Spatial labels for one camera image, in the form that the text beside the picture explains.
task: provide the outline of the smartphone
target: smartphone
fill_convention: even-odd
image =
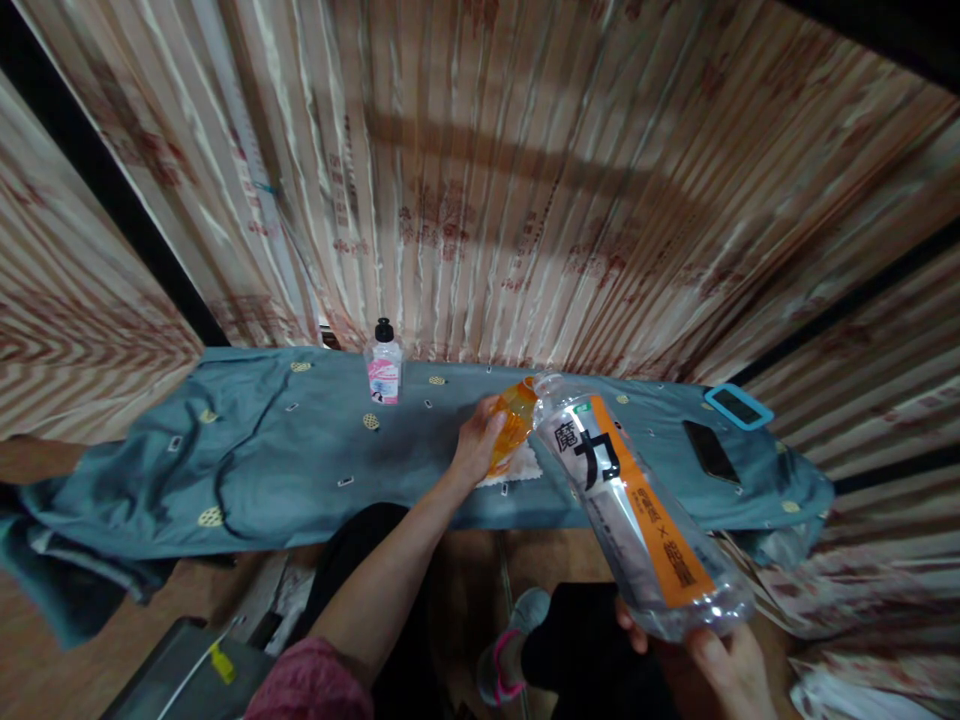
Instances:
[[[694,452],[697,453],[700,467],[707,475],[733,485],[740,485],[737,471],[733,469],[733,463],[730,462],[730,458],[720,444],[720,439],[713,430],[706,425],[689,420],[683,421],[683,429],[690,438]]]

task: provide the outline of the blue-green cloth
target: blue-green cloth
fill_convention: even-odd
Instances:
[[[294,371],[305,363],[308,369]],[[214,348],[126,440],[91,448],[73,475],[24,487],[20,500],[43,525],[116,557],[323,542],[371,503],[415,503],[446,469],[477,401],[528,374],[407,363],[400,404],[383,406],[369,398],[359,355]],[[431,384],[432,376],[445,383]],[[606,399],[637,451],[705,530],[786,527],[829,508],[833,485],[812,463],[766,430],[737,429],[703,403],[705,388],[581,379]],[[379,430],[364,426],[366,413],[377,416]],[[213,414],[212,422],[201,420]],[[703,472],[681,425],[688,419],[714,428],[741,491]],[[506,496],[499,487],[476,490],[454,527],[586,526],[556,460],[539,440],[531,444],[543,477],[511,483]],[[346,478],[353,482],[339,487]],[[222,512],[223,524],[201,524],[205,512]]]

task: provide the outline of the orange liquid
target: orange liquid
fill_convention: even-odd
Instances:
[[[537,404],[537,396],[530,389],[529,383],[532,383],[532,378],[526,378],[524,382],[507,388],[493,406],[491,417],[505,412],[507,422],[493,446],[491,473],[500,474],[506,470],[510,456],[523,445],[523,441],[533,431],[533,408]]]

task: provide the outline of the black pants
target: black pants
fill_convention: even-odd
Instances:
[[[378,503],[340,528],[324,548],[303,615],[288,647],[306,637],[340,586],[397,526],[406,508]],[[377,718],[443,717],[444,694],[430,652],[427,616],[430,574],[420,588],[396,647],[373,685]],[[637,655],[620,626],[613,583],[561,583],[546,621],[523,647],[527,681],[559,695],[553,717],[677,717],[652,654]]]

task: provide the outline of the striped curtain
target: striped curtain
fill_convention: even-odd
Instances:
[[[749,383],[774,432],[833,480],[960,440],[957,278],[960,248]]]
[[[20,4],[234,344],[714,383],[960,214],[957,100],[773,0]]]
[[[808,645],[791,664],[805,717],[815,674],[897,693],[942,717],[960,701],[960,466],[837,499],[820,542],[793,570],[760,568],[722,540],[758,607]],[[913,715],[901,714],[902,717]]]
[[[0,440],[116,440],[201,347],[0,75]]]

